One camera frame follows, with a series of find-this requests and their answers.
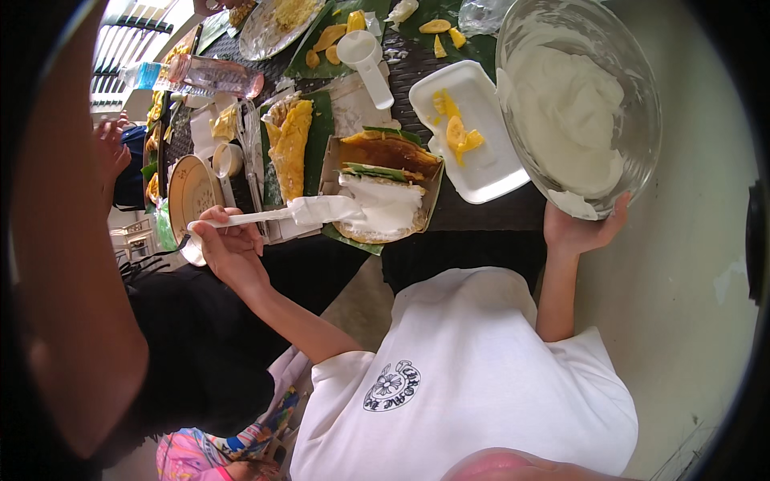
white t-shirt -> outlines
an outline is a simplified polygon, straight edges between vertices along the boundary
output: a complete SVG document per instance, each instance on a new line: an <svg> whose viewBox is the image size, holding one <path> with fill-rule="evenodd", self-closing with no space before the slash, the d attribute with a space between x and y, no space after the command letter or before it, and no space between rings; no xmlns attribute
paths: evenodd
<svg viewBox="0 0 770 481"><path fill-rule="evenodd" d="M377 354L313 367L293 481L438 481L488 447L620 475L634 402L596 328L543 342L527 283L507 269L450 269L396 297Z"/></svg>

leaf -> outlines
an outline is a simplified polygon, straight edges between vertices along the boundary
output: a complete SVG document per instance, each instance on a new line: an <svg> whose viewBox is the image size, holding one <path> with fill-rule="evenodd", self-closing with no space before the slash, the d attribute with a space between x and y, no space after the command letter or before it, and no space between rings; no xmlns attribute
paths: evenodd
<svg viewBox="0 0 770 481"><path fill-rule="evenodd" d="M434 47L435 34L420 33L420 26L437 18L448 20L452 26L457 26L457 13L460 11L461 0L423 0L420 7L398 26L402 37L414 40L431 52ZM459 62L466 58L479 62L489 78L495 78L494 54L497 40L491 35L474 35L459 49L454 48L452 37L448 32L438 34L441 43L446 46L447 60Z"/></svg>
<svg viewBox="0 0 770 481"><path fill-rule="evenodd" d="M321 171L323 170L323 157L326 154L326 144L329 137L334 135L334 117L332 116L332 101L329 92L318 91L304 94L302 99L313 101L313 120L307 132L305 144L305 178L304 196L318 195L320 187ZM267 113L270 105L263 105L259 110L260 118ZM262 158L265 165L265 184L263 192L263 205L283 205L281 189L278 184L278 176L273 161L268 155L270 140L267 137L265 122L259 121L259 131L262 136Z"/></svg>
<svg viewBox="0 0 770 481"><path fill-rule="evenodd" d="M409 182L407 178L403 176L403 172L397 169L377 167L375 165L356 164L355 162L345 162L345 165L350 167L356 174L384 177L385 179L394 180L396 182Z"/></svg>
<svg viewBox="0 0 770 481"><path fill-rule="evenodd" d="M289 67L283 75L296 78L336 78L349 75L353 70L343 63L334 65L326 59L322 52L318 52L321 61L320 65L316 68L310 68L305 64L305 54L318 42L321 32L326 27L347 23L347 16L356 10L374 12L377 20L380 21L380 31L385 32L385 18L387 18L389 6L390 3L384 0L349 0L348 2L334 2L330 0L323 7L315 21L313 21L313 24L307 29L307 33L302 38L300 46L297 47ZM341 12L334 15L333 13L336 10L341 10ZM377 37L377 40L382 42L382 38L382 35L380 35Z"/></svg>
<svg viewBox="0 0 770 481"><path fill-rule="evenodd" d="M326 224L323 229L321 229L321 233L326 237L338 240L349 246L357 247L358 249L366 251L369 254L374 254L375 256L378 256L383 251L384 244L363 244L361 242L348 239L344 235L340 234L340 232L334 227L334 224Z"/></svg>
<svg viewBox="0 0 770 481"><path fill-rule="evenodd" d="M412 132L406 132L404 130L399 130L399 129L389 129L387 127L369 127L366 125L363 127L363 129L375 130L377 132L388 132L390 134L400 135L401 137L404 137L406 140L416 143L420 147L422 147L422 144L423 144L422 141L420 140L420 136L418 136L417 134L413 134Z"/></svg>
<svg viewBox="0 0 770 481"><path fill-rule="evenodd" d="M155 174L155 172L158 172L158 161L154 161L148 165L145 165L141 168L141 172L145 180L149 182L152 180L152 175Z"/></svg>

glass bowl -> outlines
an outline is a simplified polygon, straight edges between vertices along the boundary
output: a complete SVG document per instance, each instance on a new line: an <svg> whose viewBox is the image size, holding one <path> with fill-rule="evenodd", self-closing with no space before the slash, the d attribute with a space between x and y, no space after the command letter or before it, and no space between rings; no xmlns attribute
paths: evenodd
<svg viewBox="0 0 770 481"><path fill-rule="evenodd" d="M505 15L497 38L495 64L498 88L500 70L505 70L510 52L527 35L533 18L555 27L566 27L587 37L590 45L569 36L545 45L570 54L587 55L614 75L623 88L622 114L614 117L612 139L612 148L617 149L625 159L623 173L609 193L598 199L585 199L598 218L604 219L612 213L615 199L623 192L631 192L632 202L638 197L658 162L661 106L655 77L634 36L603 5L586 0L517 0ZM511 110L503 108L503 117L521 164L540 192L553 201L548 189L563 192L564 188L538 167L517 132Z"/></svg>

printed logo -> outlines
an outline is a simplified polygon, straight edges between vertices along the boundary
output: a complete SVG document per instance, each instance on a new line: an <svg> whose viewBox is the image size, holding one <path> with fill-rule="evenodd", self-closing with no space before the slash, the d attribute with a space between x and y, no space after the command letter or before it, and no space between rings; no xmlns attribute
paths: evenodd
<svg viewBox="0 0 770 481"><path fill-rule="evenodd" d="M390 371L390 364L377 377L377 381L363 398L366 411L379 413L390 411L407 403L420 386L420 371L412 366L411 361L396 364L395 372Z"/></svg>

hand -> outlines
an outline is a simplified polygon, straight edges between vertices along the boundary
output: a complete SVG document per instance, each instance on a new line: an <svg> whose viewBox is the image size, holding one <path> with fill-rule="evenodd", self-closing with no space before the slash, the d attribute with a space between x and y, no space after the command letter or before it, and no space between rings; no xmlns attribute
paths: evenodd
<svg viewBox="0 0 770 481"><path fill-rule="evenodd" d="M114 183L120 172L123 172L131 163L129 147L120 146L120 135L123 133L123 127L128 123L129 117L124 110L117 120L102 118L94 129L93 139L99 157L99 171L103 185Z"/></svg>
<svg viewBox="0 0 770 481"><path fill-rule="evenodd" d="M545 206L543 235L548 253L558 256L579 256L610 243L628 219L628 201L625 192L615 200L612 214L602 221L576 219L548 202Z"/></svg>
<svg viewBox="0 0 770 481"><path fill-rule="evenodd" d="M200 220L227 222L231 215L239 214L243 214L240 209L215 205L201 214ZM211 270L242 299L251 289L270 284L259 260L263 242L256 224L215 229L206 222L197 222L192 230L203 239L203 258Z"/></svg>

